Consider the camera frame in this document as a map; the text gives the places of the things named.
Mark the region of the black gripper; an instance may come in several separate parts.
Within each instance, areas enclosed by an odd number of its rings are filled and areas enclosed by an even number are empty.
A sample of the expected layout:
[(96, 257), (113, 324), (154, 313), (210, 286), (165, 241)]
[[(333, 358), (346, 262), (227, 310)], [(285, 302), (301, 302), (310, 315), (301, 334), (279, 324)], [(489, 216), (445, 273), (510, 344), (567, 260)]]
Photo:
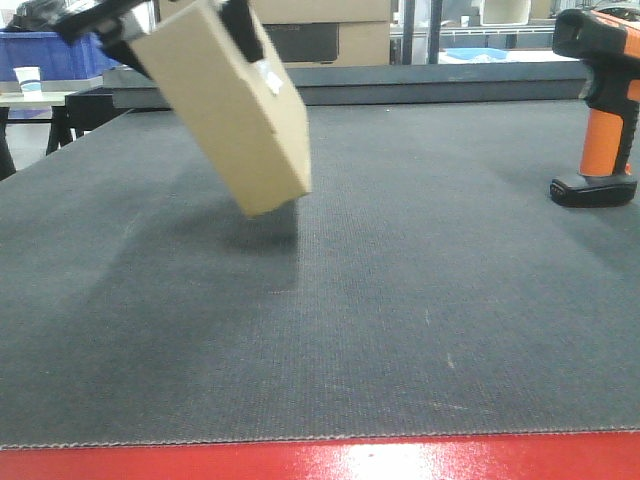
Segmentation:
[[(137, 0), (72, 1), (53, 17), (52, 29), (69, 45), (94, 33), (101, 39), (101, 49), (106, 56), (152, 79), (124, 41), (136, 39), (150, 30), (134, 12), (142, 4), (144, 1)], [(264, 49), (247, 1), (225, 1), (221, 6), (221, 20), (249, 63), (264, 59)]]

